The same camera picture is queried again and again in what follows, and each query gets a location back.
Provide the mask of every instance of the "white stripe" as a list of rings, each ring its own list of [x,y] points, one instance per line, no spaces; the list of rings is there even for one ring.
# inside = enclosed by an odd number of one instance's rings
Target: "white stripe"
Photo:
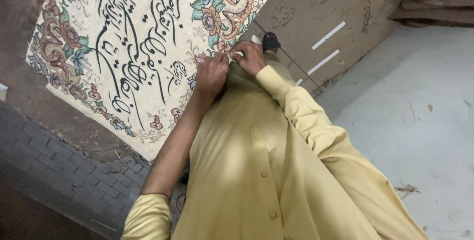
[[[313,46],[313,50],[316,49],[317,47],[319,47],[322,43],[324,43],[328,38],[330,38],[332,35],[334,35],[334,33],[336,33],[339,29],[341,29],[344,25],[346,24],[345,21],[343,21],[342,23],[340,23],[338,26],[336,26],[336,28],[334,28],[332,31],[329,32],[329,34],[327,34],[325,37],[323,37],[320,41],[318,41],[318,43],[314,44]]]
[[[326,59],[324,59],[322,62],[318,63],[315,67],[313,67],[308,74],[312,74],[314,71],[316,71],[319,67],[323,66],[328,60],[332,59],[335,55],[339,53],[339,49],[334,51],[331,55],[329,55]]]

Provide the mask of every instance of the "black sandal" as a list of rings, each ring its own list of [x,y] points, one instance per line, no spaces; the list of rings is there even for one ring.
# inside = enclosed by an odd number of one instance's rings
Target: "black sandal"
[[[264,35],[262,40],[262,49],[264,52],[269,48],[276,48],[277,50],[281,48],[281,44],[278,42],[278,38],[272,32],[267,32]]]

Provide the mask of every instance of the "brick floor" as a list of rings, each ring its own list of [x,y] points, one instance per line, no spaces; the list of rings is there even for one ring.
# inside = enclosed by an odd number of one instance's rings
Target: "brick floor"
[[[39,180],[38,185],[23,193],[48,202],[52,209],[60,209],[39,188],[46,185],[64,195],[69,200],[67,204],[79,204],[109,220],[117,231],[123,230],[150,168],[149,164],[137,163],[132,156],[109,164],[87,158],[82,151],[58,140],[0,101],[0,167],[5,163]],[[75,213],[62,214],[75,217]]]

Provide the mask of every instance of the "woven tapestry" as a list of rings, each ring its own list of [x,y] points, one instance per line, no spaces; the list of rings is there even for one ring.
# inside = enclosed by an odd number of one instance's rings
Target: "woven tapestry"
[[[56,97],[152,160],[197,65],[228,52],[265,1],[46,0],[27,62]]]

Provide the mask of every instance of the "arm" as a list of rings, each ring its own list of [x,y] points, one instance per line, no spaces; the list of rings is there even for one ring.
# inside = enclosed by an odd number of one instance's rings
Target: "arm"
[[[186,110],[158,152],[133,205],[121,239],[169,239],[171,215],[169,199],[182,174],[189,150],[201,121],[222,89],[228,71],[228,57],[216,53],[200,64],[196,86]]]
[[[235,47],[235,50],[243,50],[246,57],[233,55],[233,58],[243,62],[241,67],[248,69],[247,73],[253,74],[280,104],[288,121],[294,125],[375,230],[388,239],[427,240],[387,178],[352,146],[347,131],[332,125],[324,110],[304,88],[285,82],[265,62],[250,63],[260,60],[260,56],[253,55],[258,51],[256,46],[246,45],[243,43]]]

